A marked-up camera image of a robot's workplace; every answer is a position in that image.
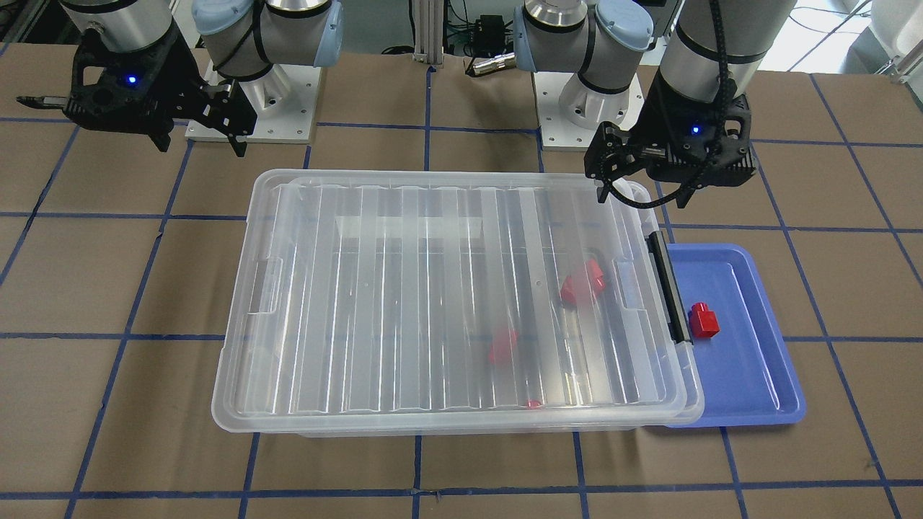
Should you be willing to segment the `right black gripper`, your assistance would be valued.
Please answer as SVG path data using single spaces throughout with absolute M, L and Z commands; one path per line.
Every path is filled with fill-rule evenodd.
M 176 118 L 217 130 L 237 157 L 257 113 L 237 80 L 206 84 L 179 27 L 172 22 L 151 45 L 129 53 L 109 50 L 98 30 L 82 34 L 74 57 L 69 97 L 17 96 L 33 110 L 63 110 L 87 130 L 145 135 L 168 151 Z

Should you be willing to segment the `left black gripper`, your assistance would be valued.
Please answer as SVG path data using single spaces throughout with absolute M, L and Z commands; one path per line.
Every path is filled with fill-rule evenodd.
M 676 191 L 675 204 L 686 209 L 706 187 L 738 187 L 753 177 L 757 164 L 751 153 L 751 122 L 751 106 L 744 93 L 728 103 L 720 120 L 712 103 L 682 96 L 656 73 L 633 127 L 633 141 L 663 150 L 653 158 L 647 173 L 659 182 L 683 183 Z M 598 203 L 609 197 L 623 204 L 636 203 L 614 186 L 639 171 L 639 159 L 629 140 L 629 132 L 610 121 L 600 122 L 591 139 L 584 154 L 584 174 L 596 183 Z M 701 167 L 708 170 L 690 179 Z

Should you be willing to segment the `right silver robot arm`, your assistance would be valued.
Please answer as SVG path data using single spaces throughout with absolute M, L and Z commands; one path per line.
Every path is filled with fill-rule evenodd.
M 80 32 L 63 96 L 19 96 L 86 130 L 136 134 L 165 152 L 178 119 L 216 130 L 244 156 L 257 122 L 291 101 L 284 66 L 330 68 L 343 44 L 340 1 L 195 1 L 195 29 L 218 83 L 165 1 L 63 1 Z

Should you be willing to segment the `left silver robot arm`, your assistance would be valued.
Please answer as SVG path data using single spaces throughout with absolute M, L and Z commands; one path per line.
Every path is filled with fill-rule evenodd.
M 525 1 L 513 17 L 513 49 L 521 70 L 570 75 L 562 105 L 571 122 L 593 131 L 583 168 L 600 203 L 683 209 L 696 191 L 753 177 L 746 89 L 794 5 L 684 2 L 630 129 L 619 127 L 619 109 L 655 40 L 645 6 Z

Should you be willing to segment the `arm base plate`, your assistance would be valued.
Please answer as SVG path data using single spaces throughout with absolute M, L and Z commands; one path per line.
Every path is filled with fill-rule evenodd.
M 576 73 L 537 72 L 533 83 L 542 147 L 550 151 L 587 150 L 604 121 L 630 130 L 644 102 L 637 75 L 617 94 L 591 91 Z
M 274 65 L 263 78 L 245 82 L 244 94 L 257 115 L 247 142 L 310 144 L 324 72 L 284 63 Z

